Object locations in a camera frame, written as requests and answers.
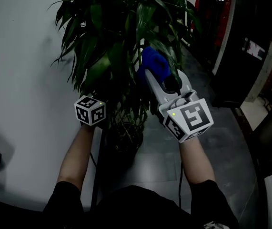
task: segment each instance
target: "black cable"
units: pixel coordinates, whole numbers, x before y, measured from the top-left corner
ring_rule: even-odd
[[[181,167],[180,167],[180,180],[179,180],[179,189],[178,189],[178,197],[179,197],[179,208],[181,208],[181,183],[182,183],[182,162],[181,162]]]
[[[93,159],[93,156],[92,156],[92,153],[91,153],[91,152],[90,152],[90,157],[91,157],[91,159],[92,159],[92,161],[93,161],[94,166],[96,166],[96,168],[97,168],[97,164],[96,164],[96,162],[94,161],[94,159]]]

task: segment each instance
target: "white wall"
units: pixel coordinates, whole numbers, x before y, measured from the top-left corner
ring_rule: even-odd
[[[80,124],[67,83],[70,65],[50,67],[63,32],[54,28],[54,0],[0,0],[0,201],[42,210]],[[82,193],[90,206],[95,168]]]

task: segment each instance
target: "potted plant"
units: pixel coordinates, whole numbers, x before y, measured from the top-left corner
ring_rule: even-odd
[[[65,34],[61,55],[55,62],[74,52],[68,81],[71,79],[81,95],[92,94],[107,102],[109,143],[118,154],[135,153],[143,141],[147,110],[156,110],[153,101],[136,84],[134,66],[141,64],[140,48],[152,45],[162,53],[172,75],[178,79],[180,39],[194,45],[201,32],[196,9],[185,0],[57,2],[62,4],[57,11],[56,25]]]

